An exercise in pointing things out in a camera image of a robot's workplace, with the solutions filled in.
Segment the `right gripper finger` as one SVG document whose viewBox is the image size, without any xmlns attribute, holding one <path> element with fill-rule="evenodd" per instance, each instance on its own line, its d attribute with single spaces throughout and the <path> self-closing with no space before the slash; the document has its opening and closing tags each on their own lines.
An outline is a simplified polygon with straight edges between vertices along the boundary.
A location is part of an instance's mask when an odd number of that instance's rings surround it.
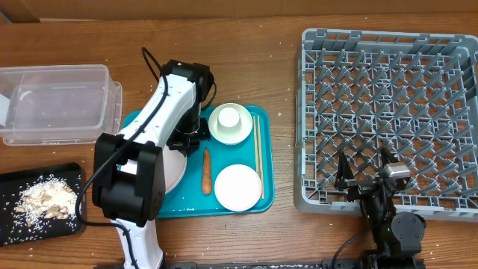
<svg viewBox="0 0 478 269">
<path fill-rule="evenodd" d="M 339 153 L 338 171 L 335 178 L 334 187 L 337 190 L 347 189 L 351 182 L 355 180 L 350 163 L 344 152 Z"/>
<path fill-rule="evenodd" d="M 387 164 L 397 163 L 398 159 L 388 150 L 386 146 L 380 148 L 380 155 L 382 160 L 382 166 L 384 167 Z"/>
</svg>

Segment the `large white plate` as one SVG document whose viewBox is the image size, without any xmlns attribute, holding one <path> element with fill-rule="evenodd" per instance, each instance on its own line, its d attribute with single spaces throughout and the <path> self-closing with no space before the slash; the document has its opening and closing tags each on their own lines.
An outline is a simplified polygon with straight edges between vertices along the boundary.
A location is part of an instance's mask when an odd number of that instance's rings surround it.
<svg viewBox="0 0 478 269">
<path fill-rule="evenodd" d="M 167 146 L 163 151 L 165 191 L 168 194 L 181 181 L 184 176 L 187 157 L 177 150 L 171 150 Z"/>
</svg>

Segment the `white cup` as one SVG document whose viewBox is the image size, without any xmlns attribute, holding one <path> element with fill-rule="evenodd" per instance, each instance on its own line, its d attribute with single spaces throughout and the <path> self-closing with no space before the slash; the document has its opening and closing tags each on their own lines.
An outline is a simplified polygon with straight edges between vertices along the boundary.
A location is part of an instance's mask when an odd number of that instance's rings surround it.
<svg viewBox="0 0 478 269">
<path fill-rule="evenodd" d="M 240 121 L 240 114 L 235 108 L 223 108 L 218 114 L 218 122 L 222 127 L 235 127 Z"/>
</svg>

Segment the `white bowl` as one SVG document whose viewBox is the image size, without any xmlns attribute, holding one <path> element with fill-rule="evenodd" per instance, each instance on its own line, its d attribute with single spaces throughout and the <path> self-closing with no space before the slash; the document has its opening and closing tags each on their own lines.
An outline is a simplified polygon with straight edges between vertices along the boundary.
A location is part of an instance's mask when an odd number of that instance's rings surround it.
<svg viewBox="0 0 478 269">
<path fill-rule="evenodd" d="M 239 123 L 232 128 L 222 127 L 218 122 L 218 114 L 223 108 L 235 108 L 240 114 Z M 210 114 L 208 127 L 211 135 L 225 145 L 236 145 L 246 140 L 252 131 L 252 115 L 242 105 L 225 103 L 216 107 Z"/>
</svg>

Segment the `rice and peanut shells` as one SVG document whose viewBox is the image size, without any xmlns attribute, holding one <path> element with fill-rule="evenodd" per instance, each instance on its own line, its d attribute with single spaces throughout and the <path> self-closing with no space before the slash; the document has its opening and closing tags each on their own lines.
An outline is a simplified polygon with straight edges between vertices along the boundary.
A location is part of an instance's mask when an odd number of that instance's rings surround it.
<svg viewBox="0 0 478 269">
<path fill-rule="evenodd" d="M 1 244 L 13 245 L 65 235 L 81 229 L 75 214 L 78 184 L 40 176 L 4 194 L 1 202 Z"/>
</svg>

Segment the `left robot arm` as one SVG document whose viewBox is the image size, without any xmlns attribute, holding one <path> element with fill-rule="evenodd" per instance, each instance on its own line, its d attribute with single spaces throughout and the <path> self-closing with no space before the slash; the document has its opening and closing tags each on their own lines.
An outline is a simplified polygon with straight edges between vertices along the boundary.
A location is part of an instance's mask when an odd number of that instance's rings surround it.
<svg viewBox="0 0 478 269">
<path fill-rule="evenodd" d="M 185 161 L 211 133 L 201 117 L 214 87 L 210 67 L 171 60 L 161 69 L 152 98 L 119 134 L 103 133 L 95 144 L 92 201 L 120 236 L 124 268 L 160 268 L 164 254 L 155 228 L 167 170 L 184 174 Z"/>
</svg>

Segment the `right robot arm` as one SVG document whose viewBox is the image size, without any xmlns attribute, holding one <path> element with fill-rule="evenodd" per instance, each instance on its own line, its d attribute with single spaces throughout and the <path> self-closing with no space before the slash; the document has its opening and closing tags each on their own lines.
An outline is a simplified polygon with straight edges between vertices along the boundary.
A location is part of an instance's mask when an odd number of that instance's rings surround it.
<svg viewBox="0 0 478 269">
<path fill-rule="evenodd" d="M 425 267 L 424 260 L 415 256 L 422 250 L 426 221 L 419 214 L 398 212 L 393 202 L 394 195 L 404 190 L 411 180 L 411 171 L 387 148 L 382 147 L 380 155 L 382 167 L 378 175 L 367 181 L 357 181 L 347 157 L 343 152 L 339 154 L 335 188 L 347 192 L 347 201 L 359 201 L 370 227 L 339 247 L 330 262 L 331 268 L 347 265 L 350 268 Z M 374 240 L 373 250 L 365 250 L 359 259 L 348 264 L 339 260 L 345 247 L 369 233 Z"/>
</svg>

